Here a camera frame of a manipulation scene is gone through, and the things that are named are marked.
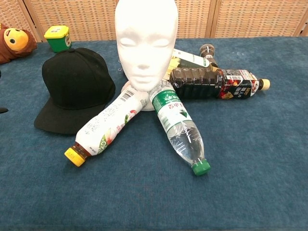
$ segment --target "black baseball cap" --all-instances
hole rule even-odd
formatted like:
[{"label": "black baseball cap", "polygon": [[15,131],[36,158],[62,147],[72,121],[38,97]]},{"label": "black baseball cap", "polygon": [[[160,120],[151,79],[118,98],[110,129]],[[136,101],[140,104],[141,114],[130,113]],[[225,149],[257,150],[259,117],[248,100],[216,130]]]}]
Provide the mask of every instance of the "black baseball cap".
[{"label": "black baseball cap", "polygon": [[36,128],[76,134],[115,94],[105,60],[87,48],[57,53],[42,66],[50,98],[34,121]]}]

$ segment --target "white plastic bottle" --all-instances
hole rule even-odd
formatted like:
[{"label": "white plastic bottle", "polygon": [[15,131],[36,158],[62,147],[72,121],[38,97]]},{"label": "white plastic bottle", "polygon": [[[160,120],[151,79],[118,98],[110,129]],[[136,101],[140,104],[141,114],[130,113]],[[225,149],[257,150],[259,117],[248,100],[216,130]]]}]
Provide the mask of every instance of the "white plastic bottle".
[{"label": "white plastic bottle", "polygon": [[175,151],[191,165],[195,175],[207,173],[210,165],[205,159],[202,137],[172,85],[163,79],[149,94]]},{"label": "white plastic bottle", "polygon": [[100,154],[121,129],[148,103],[149,94],[128,86],[108,107],[93,117],[76,134],[75,144],[65,156],[76,166]]}]

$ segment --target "blue tablecloth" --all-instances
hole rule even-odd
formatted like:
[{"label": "blue tablecloth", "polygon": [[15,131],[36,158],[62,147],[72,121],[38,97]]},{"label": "blue tablecloth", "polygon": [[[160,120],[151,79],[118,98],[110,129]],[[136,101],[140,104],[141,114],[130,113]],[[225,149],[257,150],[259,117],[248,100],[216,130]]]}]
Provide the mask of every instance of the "blue tablecloth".
[{"label": "blue tablecloth", "polygon": [[[100,155],[74,166],[74,136],[36,129],[49,98],[48,43],[0,66],[0,230],[308,230],[308,38],[178,39],[199,55],[211,43],[222,69],[268,78],[247,100],[183,101],[211,171],[197,177],[171,147],[155,112],[137,114]],[[126,82],[115,41],[74,42]]]}]

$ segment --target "yellow green container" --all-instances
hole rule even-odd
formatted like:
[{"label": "yellow green container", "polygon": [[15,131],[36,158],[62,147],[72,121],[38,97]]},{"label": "yellow green container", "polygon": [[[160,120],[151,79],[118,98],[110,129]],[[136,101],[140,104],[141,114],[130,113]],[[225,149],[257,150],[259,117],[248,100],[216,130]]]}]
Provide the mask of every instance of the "yellow green container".
[{"label": "yellow green container", "polygon": [[51,26],[46,31],[44,38],[48,41],[53,52],[64,51],[72,46],[67,26]]}]

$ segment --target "woven panel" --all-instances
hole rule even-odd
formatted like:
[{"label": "woven panel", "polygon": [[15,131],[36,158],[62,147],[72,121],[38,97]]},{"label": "woven panel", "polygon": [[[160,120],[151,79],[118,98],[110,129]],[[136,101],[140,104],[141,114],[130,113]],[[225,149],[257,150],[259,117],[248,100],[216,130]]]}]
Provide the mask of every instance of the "woven panel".
[{"label": "woven panel", "polygon": [[54,25],[69,27],[72,41],[113,40],[116,0],[30,0],[45,33]]},{"label": "woven panel", "polygon": [[17,0],[0,0],[0,22],[9,27],[28,30],[33,34]]},{"label": "woven panel", "polygon": [[222,0],[216,38],[292,36],[308,0]]},{"label": "woven panel", "polygon": [[204,38],[211,0],[175,2],[179,12],[178,38]]}]

